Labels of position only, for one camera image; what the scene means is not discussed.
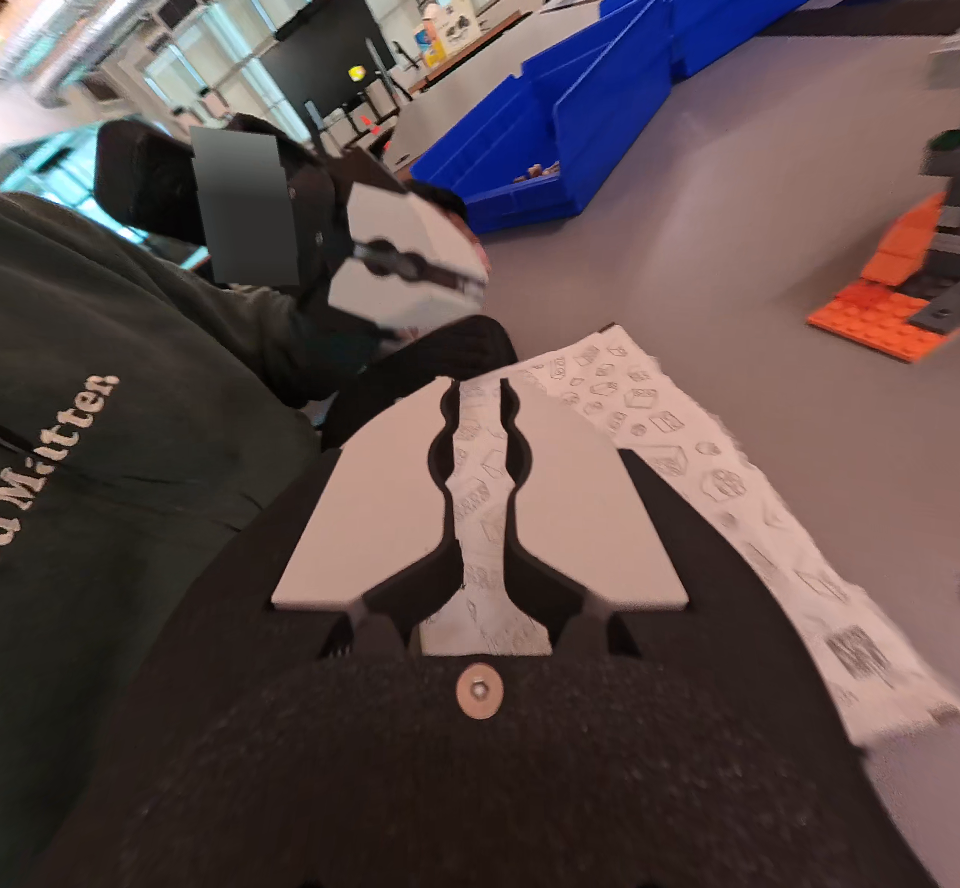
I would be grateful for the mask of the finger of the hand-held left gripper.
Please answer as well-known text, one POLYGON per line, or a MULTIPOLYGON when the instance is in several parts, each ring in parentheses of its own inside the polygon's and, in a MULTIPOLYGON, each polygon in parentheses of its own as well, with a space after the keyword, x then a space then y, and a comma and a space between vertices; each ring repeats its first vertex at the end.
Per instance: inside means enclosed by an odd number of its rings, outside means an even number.
POLYGON ((378 276, 360 261, 346 261, 332 278, 331 308, 379 329, 426 334, 479 314, 487 283, 453 274, 453 287, 378 276))
POLYGON ((466 223, 417 194, 355 184, 348 197, 354 257, 410 283, 486 284, 486 255, 466 223))

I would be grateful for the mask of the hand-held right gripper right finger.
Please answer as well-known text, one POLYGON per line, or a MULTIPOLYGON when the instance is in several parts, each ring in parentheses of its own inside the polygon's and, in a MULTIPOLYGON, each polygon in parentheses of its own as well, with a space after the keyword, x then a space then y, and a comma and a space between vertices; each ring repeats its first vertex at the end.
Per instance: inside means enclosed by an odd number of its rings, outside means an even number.
POLYGON ((552 652, 622 640, 624 615, 690 605, 629 466, 613 442, 538 387, 500 382, 507 436, 506 592, 552 652))

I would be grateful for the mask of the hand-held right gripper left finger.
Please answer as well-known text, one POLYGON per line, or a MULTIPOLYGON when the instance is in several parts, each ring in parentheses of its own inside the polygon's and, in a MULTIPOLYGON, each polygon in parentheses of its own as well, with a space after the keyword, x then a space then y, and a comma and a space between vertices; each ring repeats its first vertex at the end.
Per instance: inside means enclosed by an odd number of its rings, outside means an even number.
POLYGON ((343 615, 354 652, 417 652, 420 624, 460 589, 448 481, 460 384, 440 377, 378 414, 330 463, 271 607, 343 615))

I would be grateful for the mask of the person's left forearm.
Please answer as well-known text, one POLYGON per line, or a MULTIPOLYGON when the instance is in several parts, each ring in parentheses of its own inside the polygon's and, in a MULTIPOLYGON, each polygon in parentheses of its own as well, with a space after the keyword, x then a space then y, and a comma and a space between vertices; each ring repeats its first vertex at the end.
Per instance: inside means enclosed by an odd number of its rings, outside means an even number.
POLYGON ((222 345, 291 407, 342 390, 394 346, 391 336, 314 315, 273 289, 215 290, 214 298, 222 345))

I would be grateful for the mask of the grey desk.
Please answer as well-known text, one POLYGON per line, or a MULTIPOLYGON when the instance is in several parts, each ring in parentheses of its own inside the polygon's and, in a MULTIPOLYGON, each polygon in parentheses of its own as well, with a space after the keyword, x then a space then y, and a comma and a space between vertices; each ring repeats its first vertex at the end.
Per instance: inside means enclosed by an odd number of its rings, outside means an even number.
MULTIPOLYGON (((846 582, 958 692, 958 335, 906 365, 807 325, 958 126, 934 37, 757 37, 672 88, 582 213, 486 237, 486 312, 521 362, 620 326, 715 416, 846 582)), ((868 755, 958 886, 958 719, 868 755)))

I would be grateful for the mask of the black quilted cushion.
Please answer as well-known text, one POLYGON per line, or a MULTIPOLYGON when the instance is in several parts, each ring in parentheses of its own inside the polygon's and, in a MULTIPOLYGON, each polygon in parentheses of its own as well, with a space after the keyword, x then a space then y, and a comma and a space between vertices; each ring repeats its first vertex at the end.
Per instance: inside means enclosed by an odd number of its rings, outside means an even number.
POLYGON ((438 377, 470 381, 518 360, 508 332, 493 318, 475 315, 451 323, 383 357, 346 383, 319 427, 320 448, 341 448, 378 414, 438 377))

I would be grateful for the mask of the large printed white paper bag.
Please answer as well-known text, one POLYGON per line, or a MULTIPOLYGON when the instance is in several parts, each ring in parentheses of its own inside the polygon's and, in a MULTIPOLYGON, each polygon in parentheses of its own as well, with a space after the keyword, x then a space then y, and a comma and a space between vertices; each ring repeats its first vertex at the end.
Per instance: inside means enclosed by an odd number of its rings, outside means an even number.
POLYGON ((462 384, 448 486, 465 578, 420 626, 427 654, 547 651, 545 630, 510 605, 503 587, 505 508, 513 485, 499 419, 505 377, 564 402, 618 449, 642 459, 731 543, 785 610, 855 744, 871 747, 886 736, 958 719, 958 692, 865 591, 834 571, 719 419, 620 326, 462 384))

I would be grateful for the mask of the black television screen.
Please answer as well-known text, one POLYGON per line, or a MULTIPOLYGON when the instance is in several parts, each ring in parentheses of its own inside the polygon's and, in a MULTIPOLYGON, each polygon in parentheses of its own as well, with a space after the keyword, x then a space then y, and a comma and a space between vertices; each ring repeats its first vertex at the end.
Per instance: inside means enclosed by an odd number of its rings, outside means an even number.
POLYGON ((343 108, 396 64, 366 0, 313 0, 276 31, 260 62, 308 123, 343 108))

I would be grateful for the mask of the wooden table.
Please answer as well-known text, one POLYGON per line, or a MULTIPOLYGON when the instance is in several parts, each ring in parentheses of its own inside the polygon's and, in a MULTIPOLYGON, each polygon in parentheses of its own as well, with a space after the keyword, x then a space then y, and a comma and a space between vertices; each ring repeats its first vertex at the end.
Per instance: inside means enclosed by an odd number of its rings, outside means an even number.
POLYGON ((525 20, 530 15, 531 15, 530 11, 513 12, 506 19, 496 24, 489 30, 483 32, 478 39, 471 42, 471 44, 463 48, 460 52, 453 54, 449 59, 444 61, 441 65, 439 65, 435 69, 428 71, 424 77, 416 81, 410 88, 406 89, 407 93, 413 96, 414 94, 423 92, 429 89, 431 86, 437 84, 439 81, 449 77, 454 71, 462 67, 462 65, 465 65, 469 60, 471 60, 476 54, 479 54, 480 52, 485 50, 493 42, 497 41, 501 36, 503 36, 507 31, 511 30, 512 28, 520 24, 523 20, 525 20))

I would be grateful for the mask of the grey toy brick building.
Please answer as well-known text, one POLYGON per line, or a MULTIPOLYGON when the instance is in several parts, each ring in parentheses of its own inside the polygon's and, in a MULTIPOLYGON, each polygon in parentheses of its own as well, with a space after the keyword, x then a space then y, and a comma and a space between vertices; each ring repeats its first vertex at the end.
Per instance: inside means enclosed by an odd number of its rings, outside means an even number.
POLYGON ((941 348, 959 329, 959 130, 930 139, 921 174, 942 191, 899 216, 858 278, 806 324, 906 364, 941 348))

